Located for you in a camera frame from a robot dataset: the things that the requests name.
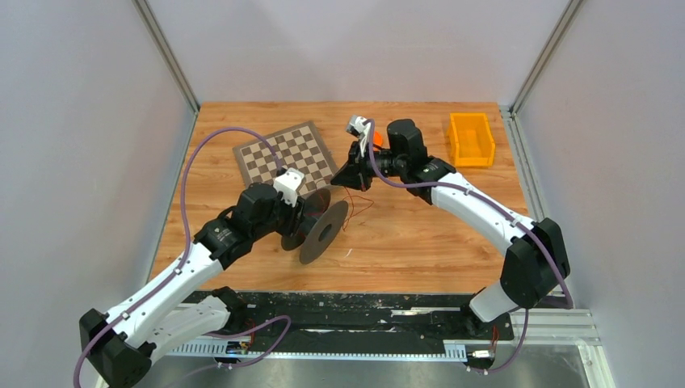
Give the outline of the dark grey cable spool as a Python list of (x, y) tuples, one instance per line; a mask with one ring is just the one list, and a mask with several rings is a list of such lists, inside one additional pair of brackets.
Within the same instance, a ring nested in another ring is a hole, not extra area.
[(305, 199), (301, 223), (295, 234), (281, 238), (281, 248), (284, 251), (299, 248), (300, 263), (311, 264), (337, 237), (346, 220), (348, 207), (344, 200), (332, 204), (329, 189), (317, 189)]

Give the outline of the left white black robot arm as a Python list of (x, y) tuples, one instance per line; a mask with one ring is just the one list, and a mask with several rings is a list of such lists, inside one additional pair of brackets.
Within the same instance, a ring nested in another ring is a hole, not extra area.
[(82, 352), (73, 372), (80, 385), (89, 363), (110, 387), (135, 386), (169, 351), (199, 336), (244, 330), (247, 313), (231, 304), (236, 293), (223, 287), (198, 305), (178, 311), (197, 287), (252, 251), (269, 234), (278, 234), (287, 250), (303, 243), (306, 226), (325, 212), (330, 193), (303, 197), (281, 182), (254, 183), (235, 205), (187, 236), (177, 259), (152, 280), (105, 312), (87, 311), (79, 319)]

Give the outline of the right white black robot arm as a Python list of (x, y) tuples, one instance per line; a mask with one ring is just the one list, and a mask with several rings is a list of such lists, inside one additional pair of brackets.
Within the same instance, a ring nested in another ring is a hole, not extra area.
[(379, 179), (405, 189), (464, 221), (503, 254), (499, 279), (475, 293), (462, 309), (461, 326), (466, 334), (482, 337), (501, 315), (549, 302), (555, 288), (565, 295), (564, 308), (573, 308), (565, 282), (571, 268), (557, 222), (549, 217), (536, 221), (507, 208), (476, 188), (453, 165), (429, 155), (422, 132), (411, 119), (388, 125), (387, 148), (374, 146), (376, 126), (370, 118), (353, 116), (346, 131), (356, 139), (346, 162), (331, 179), (332, 185), (365, 192)]

